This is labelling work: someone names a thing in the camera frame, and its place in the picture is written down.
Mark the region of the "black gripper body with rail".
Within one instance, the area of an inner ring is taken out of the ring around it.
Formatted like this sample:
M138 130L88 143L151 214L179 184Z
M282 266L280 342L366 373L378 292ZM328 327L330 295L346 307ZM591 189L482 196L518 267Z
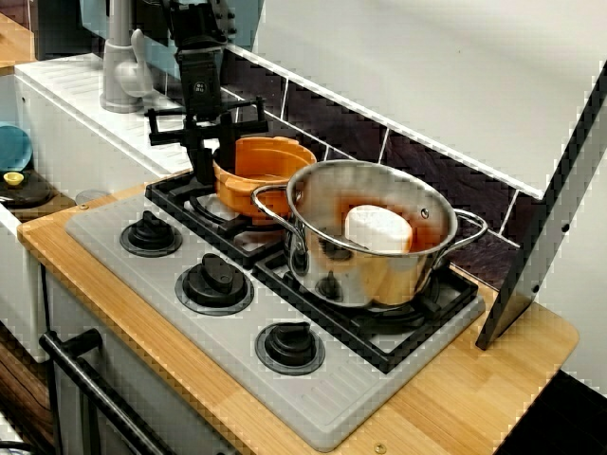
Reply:
M253 100L229 101L221 99L221 86L216 60L213 54L202 50L179 50L176 53L182 96L182 108L150 109L145 113L149 120L150 143L153 146L178 143L184 146L185 136L191 134L203 140L217 139L220 134L220 116L241 107L256 108L257 119L235 122L236 140L239 137L268 131L265 101L261 97ZM157 119L160 117L183 115L183 127L177 130L161 131Z

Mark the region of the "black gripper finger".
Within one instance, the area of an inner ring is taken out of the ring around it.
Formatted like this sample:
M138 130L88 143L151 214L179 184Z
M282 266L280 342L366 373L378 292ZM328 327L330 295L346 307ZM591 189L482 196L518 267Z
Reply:
M200 136L187 134L184 147L193 167L196 180L203 186L214 184L212 150L204 145Z
M231 113L220 116L219 152L217 163L221 169L235 168L235 142L236 135Z

